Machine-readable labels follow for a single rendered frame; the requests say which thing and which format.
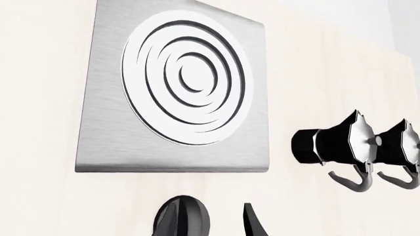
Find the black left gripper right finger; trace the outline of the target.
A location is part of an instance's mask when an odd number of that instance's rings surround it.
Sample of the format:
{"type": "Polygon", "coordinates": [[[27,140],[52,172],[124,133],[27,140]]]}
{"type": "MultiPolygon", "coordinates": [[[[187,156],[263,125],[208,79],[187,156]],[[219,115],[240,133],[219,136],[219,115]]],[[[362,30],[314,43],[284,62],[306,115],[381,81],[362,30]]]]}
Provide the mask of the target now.
{"type": "Polygon", "coordinates": [[[268,233],[259,222],[251,203],[245,203],[243,206],[243,226],[245,236],[268,236],[268,233]]]}

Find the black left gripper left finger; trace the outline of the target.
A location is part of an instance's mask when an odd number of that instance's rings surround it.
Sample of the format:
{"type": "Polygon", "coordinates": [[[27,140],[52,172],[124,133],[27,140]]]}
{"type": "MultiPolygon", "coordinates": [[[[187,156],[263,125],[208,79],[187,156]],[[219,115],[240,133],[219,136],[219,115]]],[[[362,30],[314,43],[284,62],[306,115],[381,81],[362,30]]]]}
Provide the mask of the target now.
{"type": "Polygon", "coordinates": [[[178,206],[178,197],[169,199],[161,206],[154,220],[152,236],[178,236],[178,206]]]}

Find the flat stove plate with rings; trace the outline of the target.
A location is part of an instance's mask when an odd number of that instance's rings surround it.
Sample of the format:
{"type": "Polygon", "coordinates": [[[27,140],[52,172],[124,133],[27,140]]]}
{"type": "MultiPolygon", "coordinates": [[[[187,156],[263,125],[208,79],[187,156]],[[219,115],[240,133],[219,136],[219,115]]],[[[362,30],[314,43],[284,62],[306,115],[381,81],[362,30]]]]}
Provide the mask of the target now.
{"type": "Polygon", "coordinates": [[[77,172],[265,172],[262,23],[198,0],[97,0],[77,172]]]}

